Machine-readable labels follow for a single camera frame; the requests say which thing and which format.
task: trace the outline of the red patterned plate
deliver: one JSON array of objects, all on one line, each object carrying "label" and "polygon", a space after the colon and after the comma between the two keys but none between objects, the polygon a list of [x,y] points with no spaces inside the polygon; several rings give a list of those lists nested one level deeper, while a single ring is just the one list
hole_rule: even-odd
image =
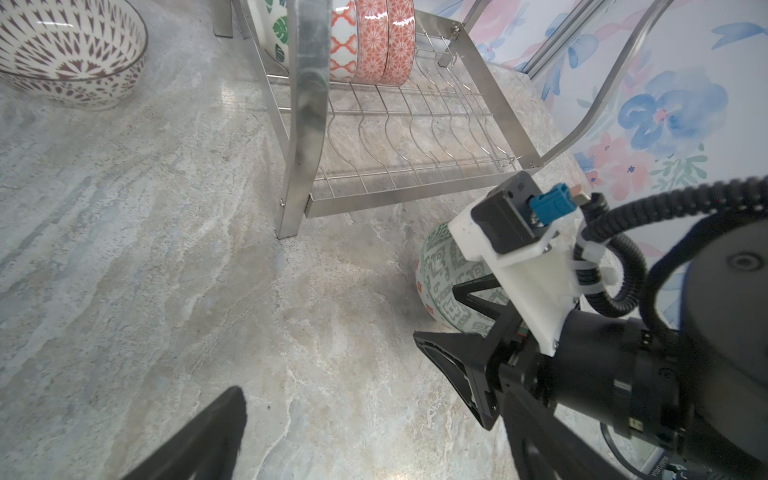
[{"label": "red patterned plate", "polygon": [[377,84],[387,62],[389,30],[386,0],[357,0],[356,83]]},{"label": "red patterned plate", "polygon": [[408,80],[416,53],[413,0],[387,0],[389,53],[379,83],[400,86]]}]

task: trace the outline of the screw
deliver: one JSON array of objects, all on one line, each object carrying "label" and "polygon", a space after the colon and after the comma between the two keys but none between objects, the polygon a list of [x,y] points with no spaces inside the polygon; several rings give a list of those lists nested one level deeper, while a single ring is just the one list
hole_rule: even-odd
[{"label": "screw", "polygon": [[752,272],[763,268],[763,258],[757,253],[741,252],[728,257],[728,265],[736,270]]}]

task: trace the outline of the patterned ceramic bowl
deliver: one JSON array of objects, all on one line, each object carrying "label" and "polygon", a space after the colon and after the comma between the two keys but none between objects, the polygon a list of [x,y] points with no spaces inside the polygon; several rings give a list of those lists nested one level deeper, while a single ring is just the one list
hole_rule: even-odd
[{"label": "patterned ceramic bowl", "polygon": [[[427,237],[416,264],[416,289],[424,307],[439,323],[461,332],[483,336],[493,320],[456,301],[453,286],[491,274],[483,262],[467,261],[453,240],[448,224],[435,228]],[[482,299],[506,304],[509,297],[501,288],[473,293]]]},{"label": "patterned ceramic bowl", "polygon": [[67,107],[103,110],[128,96],[147,40],[125,0],[0,0],[0,78]]}]

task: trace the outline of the wall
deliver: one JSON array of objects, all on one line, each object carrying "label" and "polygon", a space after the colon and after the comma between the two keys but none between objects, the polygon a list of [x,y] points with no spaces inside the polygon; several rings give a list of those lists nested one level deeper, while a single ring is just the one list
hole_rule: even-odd
[{"label": "wall", "polygon": [[[463,20],[473,0],[415,0],[419,10]],[[486,61],[522,68],[578,0],[492,0],[470,36]]]},{"label": "wall", "polygon": [[[648,0],[617,0],[534,85],[556,125],[583,118]],[[572,151],[616,206],[656,192],[766,172],[768,2],[677,0],[649,35],[621,88]],[[648,263],[695,218],[632,230]],[[682,272],[657,306],[677,324]]]}]

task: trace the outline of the dish rack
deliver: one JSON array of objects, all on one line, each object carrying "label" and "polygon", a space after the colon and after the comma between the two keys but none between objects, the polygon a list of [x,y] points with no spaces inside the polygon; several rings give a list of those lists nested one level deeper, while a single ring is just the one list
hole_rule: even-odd
[{"label": "dish rack", "polygon": [[[214,33],[231,37],[230,0],[213,2]],[[671,0],[654,2],[666,5],[645,15],[633,36],[644,34],[630,37],[584,120],[543,157],[469,37],[490,0],[475,0],[464,22],[417,10],[414,65],[400,87],[329,81],[330,2],[288,2],[286,70],[259,47],[248,1],[231,0],[286,161],[275,199],[280,239],[296,235],[304,217],[494,187],[543,167],[597,120]]]}]

